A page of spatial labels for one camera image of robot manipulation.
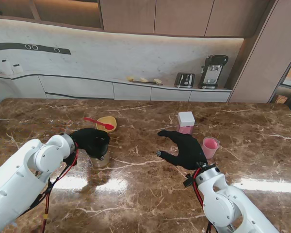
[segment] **clear glass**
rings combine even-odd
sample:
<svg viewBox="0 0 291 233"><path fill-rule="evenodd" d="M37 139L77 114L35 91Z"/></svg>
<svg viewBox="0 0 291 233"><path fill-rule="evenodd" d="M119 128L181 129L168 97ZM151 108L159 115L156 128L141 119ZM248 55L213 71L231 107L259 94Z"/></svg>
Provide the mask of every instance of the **clear glass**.
<svg viewBox="0 0 291 233"><path fill-rule="evenodd" d="M106 167L110 162L109 153L107 152L103 157L105 159L104 160L100 160L100 159L93 158L93 157L90 156L90 159L92 161L93 167L96 167L96 168Z"/></svg>

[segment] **black glove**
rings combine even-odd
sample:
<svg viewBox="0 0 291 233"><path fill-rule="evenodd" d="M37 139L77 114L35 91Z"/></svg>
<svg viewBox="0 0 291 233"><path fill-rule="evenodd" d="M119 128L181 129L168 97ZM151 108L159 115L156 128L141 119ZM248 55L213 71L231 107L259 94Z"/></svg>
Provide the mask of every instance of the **black glove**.
<svg viewBox="0 0 291 233"><path fill-rule="evenodd" d="M161 150L157 152L157 155L167 162L188 170L197 169L199 167L197 163L199 162L208 164L199 142L190 134L162 130L158 133L158 136L168 137L178 146L178 156L173 156Z"/></svg>
<svg viewBox="0 0 291 233"><path fill-rule="evenodd" d="M101 159L107 152L110 137L105 131L93 128L85 128L70 134L78 148L86 150L86 153L94 158Z"/></svg>

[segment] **plastic container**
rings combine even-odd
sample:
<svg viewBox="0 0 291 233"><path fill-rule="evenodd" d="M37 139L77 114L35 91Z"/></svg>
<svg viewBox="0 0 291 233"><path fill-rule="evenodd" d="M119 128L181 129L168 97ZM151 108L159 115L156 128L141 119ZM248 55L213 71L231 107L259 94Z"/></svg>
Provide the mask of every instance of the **plastic container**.
<svg viewBox="0 0 291 233"><path fill-rule="evenodd" d="M211 159L217 149L219 148L220 141L214 137L205 137L203 140L202 150L205 154L206 159Z"/></svg>
<svg viewBox="0 0 291 233"><path fill-rule="evenodd" d="M99 118L97 121L103 124L110 124L114 127L112 130L107 130L104 126L96 124L96 129L98 130L103 130L107 133L111 133L116 129L116 119L113 116L104 116L102 118Z"/></svg>
<svg viewBox="0 0 291 233"><path fill-rule="evenodd" d="M93 164L93 167L96 167L96 168L102 168L102 167L106 167L109 162L110 162L110 156L109 156L109 153L106 153L103 157L104 157L104 160L99 160L97 158L94 158L94 157L91 157L89 156L91 161L92 161L92 164Z"/></svg>
<svg viewBox="0 0 291 233"><path fill-rule="evenodd" d="M184 134L192 134L195 119L192 112L178 113L178 127L177 131Z"/></svg>
<svg viewBox="0 0 291 233"><path fill-rule="evenodd" d="M89 156L91 161L92 161L93 167L101 168L101 167L105 167L109 164L110 156L108 153L108 145L106 145L104 148L102 148L101 153L99 155L97 155L97 157L100 158L101 155L103 156L103 160L100 160L94 156L93 157Z"/></svg>

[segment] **white bottle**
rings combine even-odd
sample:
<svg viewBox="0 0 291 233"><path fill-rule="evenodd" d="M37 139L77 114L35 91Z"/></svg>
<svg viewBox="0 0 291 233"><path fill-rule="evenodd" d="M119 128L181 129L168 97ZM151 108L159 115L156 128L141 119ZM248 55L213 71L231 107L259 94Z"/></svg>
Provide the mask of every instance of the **white bottle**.
<svg viewBox="0 0 291 233"><path fill-rule="evenodd" d="M12 70L11 63L9 63L9 61L7 61L7 60L2 60L2 71L6 75L14 74L14 72Z"/></svg>
<svg viewBox="0 0 291 233"><path fill-rule="evenodd" d="M19 74L19 73L24 72L20 64L13 65L12 70L14 74Z"/></svg>

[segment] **coffee machine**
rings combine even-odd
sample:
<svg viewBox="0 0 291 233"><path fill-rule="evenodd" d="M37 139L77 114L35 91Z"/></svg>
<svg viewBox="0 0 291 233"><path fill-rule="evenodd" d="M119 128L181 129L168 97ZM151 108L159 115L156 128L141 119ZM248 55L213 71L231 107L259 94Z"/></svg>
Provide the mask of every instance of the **coffee machine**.
<svg viewBox="0 0 291 233"><path fill-rule="evenodd" d="M209 55L202 66L202 77L198 84L202 89L215 89L218 86L218 79L221 75L223 66L228 62L226 55Z"/></svg>

